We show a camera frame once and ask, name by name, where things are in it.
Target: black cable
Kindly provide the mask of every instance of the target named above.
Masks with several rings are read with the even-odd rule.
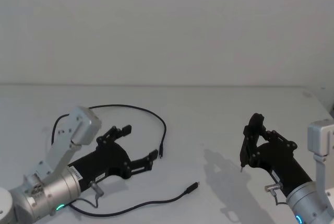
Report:
[[[160,146],[159,146],[159,156],[160,156],[160,158],[162,158],[162,156],[163,156],[163,141],[165,140],[166,131],[167,131],[167,126],[166,126],[165,121],[160,116],[158,116],[156,113],[154,113],[154,112],[152,112],[152,111],[150,111],[148,109],[145,109],[145,108],[136,107],[134,105],[124,105],[124,104],[95,105],[93,107],[90,107],[89,109],[111,108],[111,107],[133,108],[133,109],[137,109],[137,110],[141,110],[141,111],[147,112],[147,113],[155,116],[156,118],[158,118],[162,122],[163,127],[164,127],[163,135],[162,135],[162,138],[161,138],[161,143],[160,143]],[[64,115],[58,117],[58,119],[55,121],[55,123],[53,125],[53,129],[52,129],[51,145],[53,145],[53,143],[54,143],[54,136],[55,136],[56,128],[57,128],[57,125],[58,125],[59,121],[62,118],[67,117],[67,116],[69,116],[69,114],[64,114]]]
[[[286,202],[278,202],[278,200],[277,200],[277,196],[274,195],[273,197],[275,198],[276,206],[278,206],[278,205],[287,205]]]
[[[171,202],[177,201],[178,199],[181,199],[186,194],[190,194],[193,190],[195,190],[198,187],[198,185],[199,185],[199,183],[195,182],[190,187],[188,187],[182,194],[180,194],[178,197],[175,197],[173,199],[168,199],[168,200],[165,200],[165,201],[150,201],[150,202],[145,202],[145,203],[141,203],[139,205],[136,205],[134,207],[128,208],[126,210],[115,212],[115,213],[111,213],[111,214],[93,214],[93,213],[88,213],[86,211],[83,211],[83,210],[81,210],[81,209],[73,206],[72,203],[70,203],[69,206],[72,209],[74,209],[75,211],[77,211],[77,212],[79,212],[79,213],[81,213],[83,215],[90,216],[90,217],[114,217],[114,216],[117,216],[117,215],[125,214],[125,213],[130,212],[132,210],[135,210],[135,209],[137,209],[139,207],[144,207],[144,206],[151,205],[151,204],[166,204],[166,203],[171,203]]]
[[[69,206],[70,204],[76,202],[76,201],[83,201],[83,202],[86,202],[88,203],[89,205],[91,205],[93,208],[98,208],[99,207],[99,200],[98,199],[95,199],[95,205],[94,203],[90,202],[89,200],[87,199],[84,199],[84,198],[77,198],[76,200],[68,203],[66,206]]]

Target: label sticker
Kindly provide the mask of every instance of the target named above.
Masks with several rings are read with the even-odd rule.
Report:
[[[276,182],[280,182],[280,178],[277,176],[274,170],[272,170],[271,175],[275,178]]]
[[[105,173],[101,174],[100,176],[97,176],[95,179],[95,182],[99,181],[100,179],[103,179],[105,177]]]
[[[78,181],[80,181],[80,180],[83,179],[83,177],[81,176],[81,174],[78,172],[78,170],[74,166],[71,166],[70,169],[75,174],[75,176],[78,179]]]

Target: white tabletop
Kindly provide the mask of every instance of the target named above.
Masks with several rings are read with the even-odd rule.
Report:
[[[307,151],[308,124],[330,117],[318,100],[302,88],[175,88],[0,86],[0,185],[11,189],[22,183],[24,172],[50,148],[55,119],[75,105],[123,103],[145,107],[167,123],[164,157],[153,170],[129,180],[112,176],[101,183],[105,196],[100,208],[77,206],[97,213],[111,213],[136,204],[169,199],[195,181],[197,191],[181,200],[144,207],[115,218],[93,219],[63,209],[39,223],[295,223],[288,206],[275,206],[264,186],[273,183],[261,169],[246,167],[240,173],[239,152],[243,128],[253,113],[265,116],[267,129],[275,129],[298,144],[297,161],[314,178],[315,162]],[[131,159],[159,148],[162,124],[132,109],[99,109],[101,133],[112,125],[133,126],[117,142]],[[85,147],[76,158],[94,150]],[[93,199],[90,190],[83,193]]]

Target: gray cable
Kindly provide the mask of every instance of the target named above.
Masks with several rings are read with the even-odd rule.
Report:
[[[287,205],[286,202],[278,202],[278,200],[277,200],[277,196],[276,196],[276,195],[273,195],[273,197],[275,198],[276,206],[277,206],[277,205]]]
[[[74,203],[74,202],[76,202],[76,201],[83,201],[83,202],[86,202],[86,203],[88,203],[89,205],[91,205],[93,208],[98,208],[98,207],[99,207],[99,199],[95,199],[95,205],[94,205],[94,203],[92,203],[92,202],[90,202],[89,200],[84,199],[84,198],[77,198],[75,201],[72,201],[72,202],[69,203],[69,204],[72,204],[72,203]]]

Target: robotic arm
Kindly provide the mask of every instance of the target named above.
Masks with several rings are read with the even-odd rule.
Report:
[[[264,117],[255,113],[244,129],[240,152],[242,169],[249,165],[266,170],[275,184],[265,186],[277,202],[275,190],[281,190],[286,204],[299,224],[334,223],[334,121],[314,122],[308,127],[308,149],[316,160],[316,182],[312,181],[293,158],[297,144],[276,131],[267,131]],[[257,146],[259,136],[267,143]]]
[[[128,179],[152,169],[157,150],[131,161],[126,151],[115,143],[131,133],[130,125],[123,129],[112,127],[98,137],[94,152],[68,165],[82,145],[91,144],[100,127],[101,122],[92,111],[76,107],[46,158],[23,176],[23,184],[10,191],[0,188],[0,224],[35,223],[46,215],[55,215],[90,187],[98,199],[104,192],[97,183],[110,175]]]

